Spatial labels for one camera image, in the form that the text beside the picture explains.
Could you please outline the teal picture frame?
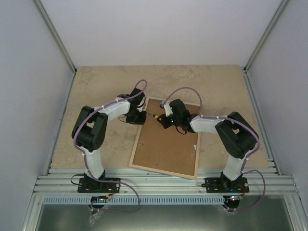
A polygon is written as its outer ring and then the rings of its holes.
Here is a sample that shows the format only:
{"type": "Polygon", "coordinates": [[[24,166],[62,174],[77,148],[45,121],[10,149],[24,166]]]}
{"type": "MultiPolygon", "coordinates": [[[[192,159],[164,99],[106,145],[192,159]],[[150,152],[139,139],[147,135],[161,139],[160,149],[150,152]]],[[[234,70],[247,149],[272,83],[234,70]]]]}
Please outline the teal picture frame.
{"type": "Polygon", "coordinates": [[[162,101],[157,97],[146,98],[147,118],[138,128],[128,166],[195,180],[201,134],[184,134],[175,126],[164,129],[154,117],[165,112],[159,106],[162,101]]]}

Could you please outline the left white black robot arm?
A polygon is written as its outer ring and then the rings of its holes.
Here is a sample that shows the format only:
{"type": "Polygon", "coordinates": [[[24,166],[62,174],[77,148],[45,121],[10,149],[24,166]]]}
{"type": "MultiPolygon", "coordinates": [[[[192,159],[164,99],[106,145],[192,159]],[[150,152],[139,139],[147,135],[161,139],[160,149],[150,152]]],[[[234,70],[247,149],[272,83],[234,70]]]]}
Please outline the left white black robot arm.
{"type": "Polygon", "coordinates": [[[115,100],[99,106],[84,106],[72,131],[73,145],[82,152],[85,161],[85,175],[90,178],[89,187],[94,192],[105,188],[105,169],[101,163],[100,148],[104,142],[107,124],[124,116],[125,122],[143,125],[146,121],[145,94],[134,88],[131,94],[121,94],[115,100]]]}

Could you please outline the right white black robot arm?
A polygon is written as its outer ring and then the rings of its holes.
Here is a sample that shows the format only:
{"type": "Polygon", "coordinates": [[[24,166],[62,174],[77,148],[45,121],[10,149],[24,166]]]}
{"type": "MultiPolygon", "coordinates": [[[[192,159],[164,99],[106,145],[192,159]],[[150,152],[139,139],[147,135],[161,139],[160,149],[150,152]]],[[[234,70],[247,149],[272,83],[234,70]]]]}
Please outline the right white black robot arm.
{"type": "Polygon", "coordinates": [[[255,130],[238,112],[226,116],[205,116],[191,114],[185,104],[176,99],[162,102],[165,113],[154,118],[167,129],[171,126],[181,128],[186,133],[216,133],[229,154],[221,174],[221,187],[232,192],[238,187],[238,179],[243,175],[246,159],[260,146],[255,130]]]}

